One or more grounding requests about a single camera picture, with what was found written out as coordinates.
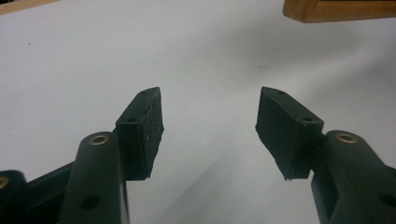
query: black mechanical linkage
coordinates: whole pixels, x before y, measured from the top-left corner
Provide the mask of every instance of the black mechanical linkage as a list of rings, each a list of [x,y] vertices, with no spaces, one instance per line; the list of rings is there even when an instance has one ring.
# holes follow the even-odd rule
[[[354,133],[323,121],[283,91],[263,87],[256,129],[286,179],[308,178],[320,223],[396,223],[395,171]]]
[[[113,133],[81,141],[75,162],[29,183],[0,172],[1,223],[129,223],[126,181],[150,176],[162,134],[160,88],[139,92]]]

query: white surface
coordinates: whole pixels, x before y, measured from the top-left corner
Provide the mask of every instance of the white surface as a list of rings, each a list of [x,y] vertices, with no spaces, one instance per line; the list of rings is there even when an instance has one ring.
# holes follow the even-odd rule
[[[282,1],[72,1],[0,16],[0,170],[28,180],[111,131],[160,86],[152,177],[132,223],[318,223],[310,180],[285,182],[255,133],[261,86],[325,132],[364,137],[396,166],[396,20],[301,24]]]

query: screw hole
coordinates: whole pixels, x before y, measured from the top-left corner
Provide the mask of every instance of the screw hole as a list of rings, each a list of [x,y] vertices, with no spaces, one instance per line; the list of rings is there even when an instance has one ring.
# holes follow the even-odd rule
[[[106,143],[107,141],[108,141],[107,135],[96,135],[95,137],[90,139],[90,144],[97,146],[97,145],[102,145],[103,143]]]
[[[393,197],[392,195],[381,194],[379,196],[379,200],[381,200],[381,202],[383,202],[389,206],[396,207],[396,198]]]
[[[100,203],[100,201],[101,199],[97,195],[86,197],[81,203],[81,208],[84,210],[91,210],[95,208]]]
[[[345,142],[345,143],[357,143],[358,139],[356,139],[354,136],[350,135],[350,134],[346,134],[346,133],[339,133],[335,136],[338,140],[340,140],[341,142]]]

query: wooden edge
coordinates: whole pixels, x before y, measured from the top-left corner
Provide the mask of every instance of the wooden edge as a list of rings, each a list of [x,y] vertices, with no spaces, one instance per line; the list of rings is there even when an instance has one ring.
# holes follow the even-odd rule
[[[21,0],[17,2],[5,3],[0,5],[0,15],[23,10],[30,7],[38,7],[47,3],[57,1],[59,0]]]
[[[396,17],[396,1],[286,0],[286,17],[300,22],[360,21]]]

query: brass insert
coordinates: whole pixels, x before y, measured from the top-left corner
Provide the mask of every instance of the brass insert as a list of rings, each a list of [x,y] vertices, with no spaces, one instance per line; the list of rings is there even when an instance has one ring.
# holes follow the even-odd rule
[[[354,144],[358,142],[358,139],[355,136],[347,133],[338,133],[335,137],[341,142],[345,142],[349,144]]]
[[[3,187],[5,187],[8,184],[8,177],[5,175],[0,175],[0,189],[2,189]]]
[[[106,143],[108,141],[108,136],[104,134],[96,135],[90,139],[90,144],[93,146],[98,146]]]

